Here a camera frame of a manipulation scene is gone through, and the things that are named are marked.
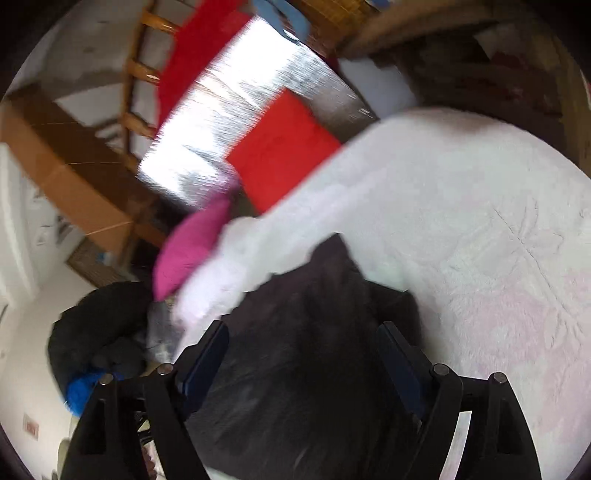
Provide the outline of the light blue cloth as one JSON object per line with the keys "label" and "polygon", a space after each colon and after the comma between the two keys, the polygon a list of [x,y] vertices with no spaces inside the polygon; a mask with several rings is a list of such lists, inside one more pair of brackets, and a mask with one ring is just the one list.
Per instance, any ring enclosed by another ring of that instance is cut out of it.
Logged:
{"label": "light blue cloth", "polygon": [[266,20],[284,39],[302,43],[311,33],[311,24],[304,14],[286,0],[252,0],[253,11]]}

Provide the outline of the magenta pillow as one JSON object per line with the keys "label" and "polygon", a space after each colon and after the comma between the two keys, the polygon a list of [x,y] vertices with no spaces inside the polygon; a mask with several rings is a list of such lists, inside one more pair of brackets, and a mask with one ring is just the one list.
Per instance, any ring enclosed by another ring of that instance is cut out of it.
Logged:
{"label": "magenta pillow", "polygon": [[153,269],[155,301],[175,292],[211,255],[230,217],[230,200],[217,197],[204,209],[188,215],[167,237]]}

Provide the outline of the black clothes pile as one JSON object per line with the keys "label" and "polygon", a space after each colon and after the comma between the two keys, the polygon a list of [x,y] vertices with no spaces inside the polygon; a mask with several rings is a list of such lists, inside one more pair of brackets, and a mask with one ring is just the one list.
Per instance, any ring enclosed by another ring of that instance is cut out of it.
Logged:
{"label": "black clothes pile", "polygon": [[109,372],[123,379],[147,366],[145,335],[151,292],[139,282],[100,287],[63,311],[53,323],[47,355],[61,394],[88,374]]}

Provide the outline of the wooden side shelf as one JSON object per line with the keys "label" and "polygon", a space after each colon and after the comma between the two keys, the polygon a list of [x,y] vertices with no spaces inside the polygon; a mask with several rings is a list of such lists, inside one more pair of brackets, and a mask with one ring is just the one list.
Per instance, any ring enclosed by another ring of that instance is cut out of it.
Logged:
{"label": "wooden side shelf", "polygon": [[395,66],[420,101],[518,126],[590,170],[587,1],[297,1],[325,57]]}

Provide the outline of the blue jacket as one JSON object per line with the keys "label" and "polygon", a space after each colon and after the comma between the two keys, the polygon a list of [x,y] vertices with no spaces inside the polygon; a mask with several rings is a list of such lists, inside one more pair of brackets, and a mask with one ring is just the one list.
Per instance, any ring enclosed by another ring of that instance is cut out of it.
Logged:
{"label": "blue jacket", "polygon": [[95,385],[105,374],[106,371],[91,371],[68,383],[65,403],[74,416],[80,417],[82,415]]}

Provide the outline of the red cloth on headboard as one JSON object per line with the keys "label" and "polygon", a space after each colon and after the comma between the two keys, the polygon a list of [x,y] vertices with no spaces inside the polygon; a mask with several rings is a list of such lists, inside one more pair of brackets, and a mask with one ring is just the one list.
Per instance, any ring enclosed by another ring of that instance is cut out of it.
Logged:
{"label": "red cloth on headboard", "polygon": [[190,18],[174,34],[167,64],[157,86],[161,127],[195,79],[228,42],[249,23],[244,1],[201,1]]}

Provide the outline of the brown wooden wardrobe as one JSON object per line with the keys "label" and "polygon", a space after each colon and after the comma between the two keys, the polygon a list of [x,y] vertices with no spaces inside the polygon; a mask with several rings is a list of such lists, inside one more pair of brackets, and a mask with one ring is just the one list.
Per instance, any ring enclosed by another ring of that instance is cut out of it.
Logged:
{"label": "brown wooden wardrobe", "polygon": [[165,234],[151,224],[155,194],[89,128],[34,85],[6,96],[2,108],[1,141],[85,237],[115,256],[136,239],[162,246]]}

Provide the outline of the white pink embossed blanket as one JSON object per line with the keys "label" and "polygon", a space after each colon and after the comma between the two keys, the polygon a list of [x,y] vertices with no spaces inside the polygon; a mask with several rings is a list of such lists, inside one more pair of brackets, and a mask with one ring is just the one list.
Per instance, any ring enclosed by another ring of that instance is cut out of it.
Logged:
{"label": "white pink embossed blanket", "polygon": [[589,178],[488,117],[390,117],[225,226],[177,297],[182,344],[334,233],[367,279],[414,295],[431,360],[508,376],[543,477],[566,478],[590,443]]}

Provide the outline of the red square cushion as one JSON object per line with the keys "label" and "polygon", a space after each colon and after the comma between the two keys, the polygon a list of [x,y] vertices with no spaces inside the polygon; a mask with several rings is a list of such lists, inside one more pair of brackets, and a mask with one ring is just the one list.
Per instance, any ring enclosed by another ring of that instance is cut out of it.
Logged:
{"label": "red square cushion", "polygon": [[253,207],[264,213],[339,148],[339,140],[286,89],[232,148],[226,161],[238,174]]}

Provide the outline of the black quilted jacket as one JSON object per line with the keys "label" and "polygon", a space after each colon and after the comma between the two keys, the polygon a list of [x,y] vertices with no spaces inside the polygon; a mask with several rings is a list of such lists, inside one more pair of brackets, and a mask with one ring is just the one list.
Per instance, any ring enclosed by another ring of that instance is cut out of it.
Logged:
{"label": "black quilted jacket", "polygon": [[376,346],[422,342],[415,298],[367,280],[334,235],[224,317],[230,339],[186,423],[204,465],[237,479],[398,479],[409,421]]}

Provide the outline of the grey clothes pile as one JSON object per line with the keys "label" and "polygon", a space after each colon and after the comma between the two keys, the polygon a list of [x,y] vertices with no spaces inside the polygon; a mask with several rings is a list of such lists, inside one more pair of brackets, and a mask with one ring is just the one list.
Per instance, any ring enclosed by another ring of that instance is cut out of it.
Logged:
{"label": "grey clothes pile", "polygon": [[183,326],[172,315],[166,302],[154,302],[147,315],[146,349],[158,363],[173,363],[184,334]]}

